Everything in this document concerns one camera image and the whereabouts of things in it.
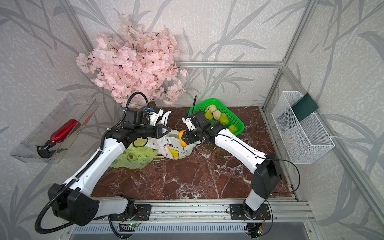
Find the white printed plastic bag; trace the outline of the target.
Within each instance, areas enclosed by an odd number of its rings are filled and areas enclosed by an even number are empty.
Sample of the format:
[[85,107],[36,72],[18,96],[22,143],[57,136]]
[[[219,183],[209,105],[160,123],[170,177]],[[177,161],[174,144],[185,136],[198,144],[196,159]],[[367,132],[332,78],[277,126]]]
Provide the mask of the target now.
[[158,150],[158,153],[165,158],[179,160],[186,158],[193,152],[193,148],[201,142],[197,141],[194,144],[183,147],[179,138],[179,131],[172,130],[166,136],[160,139],[149,138],[147,147]]

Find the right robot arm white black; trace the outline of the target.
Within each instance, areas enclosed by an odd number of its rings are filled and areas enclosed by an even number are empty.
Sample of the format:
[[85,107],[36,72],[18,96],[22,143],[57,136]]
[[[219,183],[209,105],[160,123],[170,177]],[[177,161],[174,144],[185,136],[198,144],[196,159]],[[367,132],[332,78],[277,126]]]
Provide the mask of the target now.
[[212,142],[232,154],[253,174],[252,189],[243,202],[243,211],[247,218],[255,219],[262,204],[282,180],[282,168],[276,156],[268,156],[249,146],[223,124],[211,123],[202,111],[186,114],[182,120],[187,126],[187,130],[179,134],[183,147],[198,141]]

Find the orange yellow pear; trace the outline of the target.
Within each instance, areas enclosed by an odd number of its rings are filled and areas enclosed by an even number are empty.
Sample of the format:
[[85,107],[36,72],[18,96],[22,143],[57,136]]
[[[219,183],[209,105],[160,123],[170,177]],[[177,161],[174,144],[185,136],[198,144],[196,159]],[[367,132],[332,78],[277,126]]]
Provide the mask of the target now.
[[184,138],[184,133],[185,131],[180,131],[179,133],[179,139],[180,139],[180,142],[181,142],[181,146],[183,148],[185,148],[188,144],[185,142],[185,138]]

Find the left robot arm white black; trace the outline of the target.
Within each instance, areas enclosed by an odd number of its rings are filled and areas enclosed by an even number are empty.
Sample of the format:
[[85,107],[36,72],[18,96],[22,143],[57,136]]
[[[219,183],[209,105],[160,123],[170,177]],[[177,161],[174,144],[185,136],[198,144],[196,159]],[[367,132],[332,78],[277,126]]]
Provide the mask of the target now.
[[[49,202],[38,214],[35,230],[50,234],[71,225],[85,226],[91,221],[114,214],[126,214],[133,201],[125,197],[91,198],[92,192],[113,161],[137,139],[160,139],[171,132],[167,126],[170,111],[127,109],[121,120],[103,134],[100,147],[89,160],[63,184],[48,190]],[[49,209],[66,224],[44,229],[42,220]]]

